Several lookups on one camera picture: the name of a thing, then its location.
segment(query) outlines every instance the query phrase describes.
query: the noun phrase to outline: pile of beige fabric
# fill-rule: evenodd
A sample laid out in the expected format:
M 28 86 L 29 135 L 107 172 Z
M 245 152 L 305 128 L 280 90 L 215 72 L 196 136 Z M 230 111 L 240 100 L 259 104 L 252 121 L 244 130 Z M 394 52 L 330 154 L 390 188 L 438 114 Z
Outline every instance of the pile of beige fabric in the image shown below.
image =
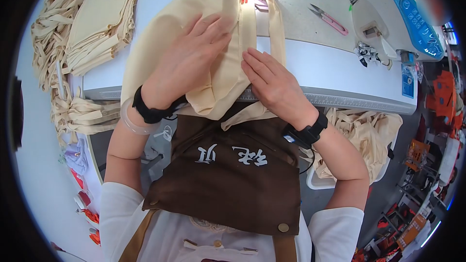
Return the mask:
M 136 0 L 86 0 L 66 45 L 67 73 L 83 75 L 130 43 Z
M 69 63 L 65 47 L 73 30 L 80 6 L 85 0 L 45 0 L 44 8 L 31 26 L 34 47 L 33 68 L 43 91 L 51 90 L 51 120 L 55 124 L 60 145 L 62 136 L 71 133 L 71 142 L 77 142 L 76 132 L 94 134 L 111 130 L 120 117 L 118 101 L 94 102 L 81 98 L 78 88 L 72 98 L 66 73 Z
M 45 0 L 44 8 L 31 26 L 34 56 L 32 66 L 43 91 L 56 77 L 55 62 L 66 67 L 65 47 L 71 24 L 84 0 Z
M 268 3 L 271 55 L 285 65 L 285 33 L 280 9 L 275 0 Z M 143 30 L 131 49 L 123 77 L 121 103 L 134 96 L 157 67 L 166 48 L 180 34 L 195 14 L 207 16 L 221 12 L 234 19 L 232 39 L 214 61 L 203 86 L 186 94 L 191 104 L 178 114 L 201 116 L 218 120 L 250 84 L 241 68 L 242 52 L 256 47 L 256 14 L 254 0 L 173 0 L 161 10 Z M 222 123 L 222 129 L 244 121 L 276 117 L 261 102 L 246 107 Z
M 358 149 L 369 171 L 370 184 L 377 178 L 387 162 L 388 145 L 393 141 L 403 124 L 398 114 L 360 112 L 352 109 L 331 108 L 327 112 L 329 123 L 334 125 Z M 300 148 L 312 161 L 311 150 Z M 313 167 L 319 178 L 336 178 L 328 169 L 320 154 L 316 152 Z

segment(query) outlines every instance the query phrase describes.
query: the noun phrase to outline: white shirt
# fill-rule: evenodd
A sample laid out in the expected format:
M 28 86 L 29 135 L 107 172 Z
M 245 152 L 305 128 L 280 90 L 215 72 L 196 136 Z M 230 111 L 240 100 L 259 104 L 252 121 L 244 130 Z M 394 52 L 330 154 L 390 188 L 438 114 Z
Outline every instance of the white shirt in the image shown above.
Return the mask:
M 119 183 L 102 186 L 100 238 L 106 261 L 118 261 L 148 210 L 143 196 Z M 311 243 L 316 262 L 350 262 L 358 241 L 364 212 L 355 207 L 325 209 L 315 213 L 309 226 L 300 214 L 295 236 L 298 262 L 311 261 Z M 193 246 L 188 239 L 198 246 Z M 214 247 L 214 241 L 222 247 Z M 160 210 L 146 231 L 138 262 L 201 262 L 213 259 L 231 262 L 274 262 L 272 236 L 253 234 Z

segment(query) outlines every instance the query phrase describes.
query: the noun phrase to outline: sewing machine control panel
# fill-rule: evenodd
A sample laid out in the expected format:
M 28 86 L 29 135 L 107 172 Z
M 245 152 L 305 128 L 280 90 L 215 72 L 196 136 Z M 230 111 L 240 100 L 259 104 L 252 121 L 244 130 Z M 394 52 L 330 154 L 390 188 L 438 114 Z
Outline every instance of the sewing machine control panel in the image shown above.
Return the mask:
M 411 0 L 401 0 L 400 9 L 414 46 L 433 58 L 440 59 L 443 52 L 437 34 L 419 14 L 416 3 Z

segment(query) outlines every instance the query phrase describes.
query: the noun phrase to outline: black wrist strap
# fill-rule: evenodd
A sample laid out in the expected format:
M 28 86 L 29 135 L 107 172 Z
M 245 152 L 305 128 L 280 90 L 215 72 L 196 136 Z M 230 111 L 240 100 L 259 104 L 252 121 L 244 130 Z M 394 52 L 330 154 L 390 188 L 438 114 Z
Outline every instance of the black wrist strap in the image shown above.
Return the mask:
M 136 90 L 136 93 L 134 94 L 133 107 L 136 108 L 137 112 L 143 117 L 146 124 L 155 124 L 164 118 L 171 117 L 182 104 L 188 102 L 186 100 L 186 96 L 183 95 L 182 97 L 175 100 L 167 109 L 160 110 L 156 108 L 148 108 L 141 97 L 142 87 L 142 85 L 139 86 L 139 88 Z
M 303 130 L 297 131 L 292 125 L 288 124 L 283 129 L 283 137 L 288 142 L 308 150 L 311 149 L 313 143 L 320 139 L 320 133 L 327 128 L 328 122 L 327 117 L 319 111 L 319 116 L 314 125 L 308 125 Z

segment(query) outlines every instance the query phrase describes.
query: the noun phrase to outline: pink scissors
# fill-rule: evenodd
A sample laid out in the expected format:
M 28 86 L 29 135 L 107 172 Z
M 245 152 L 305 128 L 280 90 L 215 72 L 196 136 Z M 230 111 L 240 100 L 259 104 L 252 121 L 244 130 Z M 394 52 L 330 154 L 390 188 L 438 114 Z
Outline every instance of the pink scissors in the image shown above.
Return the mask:
M 338 21 L 336 21 L 333 17 L 331 17 L 330 15 L 328 15 L 326 12 L 324 12 L 322 9 L 318 8 L 317 6 L 311 4 L 312 7 L 314 7 L 314 9 L 316 10 L 313 10 L 311 9 L 310 7 L 308 7 L 309 10 L 311 10 L 315 15 L 317 15 L 318 17 L 320 17 L 323 21 L 325 21 L 326 23 L 328 23 L 329 25 L 331 25 L 334 29 L 336 29 L 338 32 L 340 32 L 342 35 L 346 36 L 348 35 L 348 30 L 342 26 Z

